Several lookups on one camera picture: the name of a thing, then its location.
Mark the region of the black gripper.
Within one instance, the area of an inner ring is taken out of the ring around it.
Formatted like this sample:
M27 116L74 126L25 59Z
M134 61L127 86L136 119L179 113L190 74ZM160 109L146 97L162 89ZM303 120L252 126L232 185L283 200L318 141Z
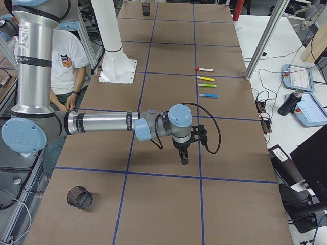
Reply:
M179 143L175 140L173 140L173 145L176 147L179 151L179 156L181 159L181 164L182 165L188 165L189 159L188 159L188 147L190 146L190 142L184 142L184 143Z

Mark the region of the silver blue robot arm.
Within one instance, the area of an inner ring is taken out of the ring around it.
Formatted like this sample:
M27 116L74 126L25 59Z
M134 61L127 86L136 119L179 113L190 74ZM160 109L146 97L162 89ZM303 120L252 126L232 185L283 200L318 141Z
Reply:
M60 23L77 20L77 1L13 1L12 11L19 22L18 99L1 131L9 148L33 153L66 135L134 131L140 141L172 136L182 164L188 163L192 115L185 105L174 105L158 115L149 111L60 112L50 107L53 32Z

